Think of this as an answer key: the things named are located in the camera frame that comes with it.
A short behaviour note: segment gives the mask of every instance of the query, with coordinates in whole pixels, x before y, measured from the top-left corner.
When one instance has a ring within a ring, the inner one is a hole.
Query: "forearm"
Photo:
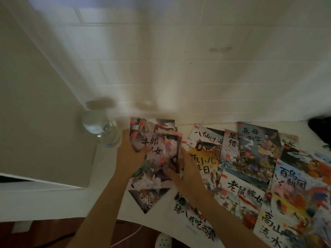
[[[109,248],[129,178],[115,173],[67,248]]]
[[[226,248],[268,247],[251,230],[247,229],[239,218],[223,208],[214,198],[208,195],[203,196],[203,199],[197,207],[212,225]]]

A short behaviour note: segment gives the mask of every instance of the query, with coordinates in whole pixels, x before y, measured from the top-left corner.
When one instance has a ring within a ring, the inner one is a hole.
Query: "black cable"
[[[46,247],[49,247],[49,246],[51,246],[51,245],[53,245],[53,244],[55,244],[55,243],[57,243],[57,242],[59,242],[59,241],[61,241],[61,240],[63,240],[63,239],[66,239],[66,238],[69,238],[69,237],[75,236],[75,234],[76,234],[76,232],[69,233],[69,234],[67,234],[67,235],[64,235],[64,236],[62,236],[62,237],[56,239],[56,240],[50,241],[50,242],[48,242],[48,243],[46,243],[46,244],[42,244],[42,245],[36,246],[36,247],[34,247],[34,248],[46,248]]]

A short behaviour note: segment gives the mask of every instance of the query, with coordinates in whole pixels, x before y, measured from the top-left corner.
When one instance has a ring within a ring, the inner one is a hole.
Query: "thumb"
[[[171,168],[168,168],[167,175],[168,175],[168,177],[171,178],[171,180],[174,182],[174,184],[177,187],[180,187],[180,185],[182,183],[182,179],[176,174],[176,172],[174,172]]]
[[[146,154],[151,151],[151,148],[152,147],[150,145],[145,146],[141,151],[138,152],[139,158],[144,159]]]

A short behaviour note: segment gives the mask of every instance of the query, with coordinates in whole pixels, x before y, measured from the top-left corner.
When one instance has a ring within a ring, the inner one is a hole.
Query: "hand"
[[[151,146],[146,146],[141,151],[136,152],[132,147],[129,129],[122,132],[122,143],[117,149],[116,174],[129,179],[142,165],[145,155],[151,150]]]
[[[200,170],[191,155],[181,148],[184,164],[184,175],[181,179],[172,169],[167,170],[167,175],[172,179],[180,193],[194,206],[200,208],[200,205],[210,195],[205,188],[200,175]]]

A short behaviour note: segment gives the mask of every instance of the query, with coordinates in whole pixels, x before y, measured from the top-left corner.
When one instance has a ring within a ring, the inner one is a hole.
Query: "white cable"
[[[137,233],[142,227],[143,227],[143,225],[141,225],[141,226],[138,228],[138,230],[136,230],[134,233],[130,234],[130,235],[127,236],[126,238],[124,238],[124,239],[122,239],[121,241],[117,242],[116,244],[111,245],[110,248],[112,248],[113,246],[119,244],[120,242],[122,242],[122,241],[128,239],[129,237],[132,237],[132,236],[133,236],[134,234],[136,234],[136,233]]]

